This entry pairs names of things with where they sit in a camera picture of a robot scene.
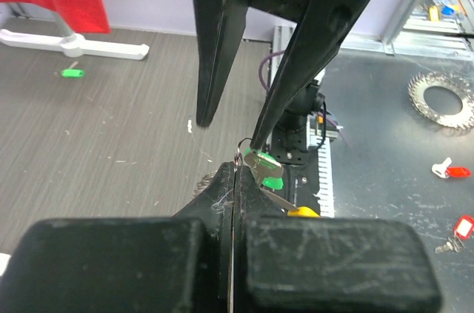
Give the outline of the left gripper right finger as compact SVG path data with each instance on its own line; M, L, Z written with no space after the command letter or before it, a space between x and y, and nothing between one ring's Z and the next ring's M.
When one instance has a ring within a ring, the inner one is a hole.
M439 312L420 236L402 222L288 217L233 175L234 312Z

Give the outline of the metal keyring with yellow grip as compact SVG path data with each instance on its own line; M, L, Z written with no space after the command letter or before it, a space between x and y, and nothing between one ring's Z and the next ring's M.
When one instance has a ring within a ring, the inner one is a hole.
M237 146L237 153L234 156L234 170L236 171L239 166L242 166L244 164L244 153L241 152L241 145L246 141L250 140L250 138L244 138L241 141L239 141L238 146ZM210 188L210 185L217 174L217 171L211 172L209 174L206 174L201 181L196 185L195 191L193 193L193 201L196 202L198 198L202 197L201 195L204 194L204 191ZM285 213L287 213L288 216L293 216L293 217L308 217L308 218L320 218L320 214L318 214L315 210L311 209L310 207L307 206L296 206L295 204L290 203L289 201L283 199L282 197L278 196L275 192L275 190L271 190L267 187L263 186L258 186L259 192L262 195L266 195L267 198L269 198L274 204L279 206L281 210ZM224 214L226 208L232 207L236 204L236 200L231 199L230 195L233 194L234 189L228 189L224 191L224 195L221 197L218 196L217 200L212 200L210 203L210 209L211 212L214 214L220 215Z

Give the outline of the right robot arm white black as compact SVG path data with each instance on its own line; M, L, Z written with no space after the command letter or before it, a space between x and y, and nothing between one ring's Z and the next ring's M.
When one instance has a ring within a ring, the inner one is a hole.
M306 154L307 116L324 99L316 76L337 55L370 0L193 0L198 39L196 123L208 127L218 108L246 27L257 9L296 24L256 122L250 146Z

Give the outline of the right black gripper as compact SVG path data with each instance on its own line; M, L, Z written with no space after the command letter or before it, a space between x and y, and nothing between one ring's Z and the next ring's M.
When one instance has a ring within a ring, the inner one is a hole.
M290 102L335 57L370 0L193 0L198 42L196 123L208 128L236 58L249 8L297 23L250 146L261 149Z

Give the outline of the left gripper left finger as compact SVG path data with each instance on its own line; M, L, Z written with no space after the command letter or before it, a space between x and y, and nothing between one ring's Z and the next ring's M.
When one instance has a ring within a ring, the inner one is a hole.
M235 170L224 163L170 217L33 224L1 278L3 312L231 312Z

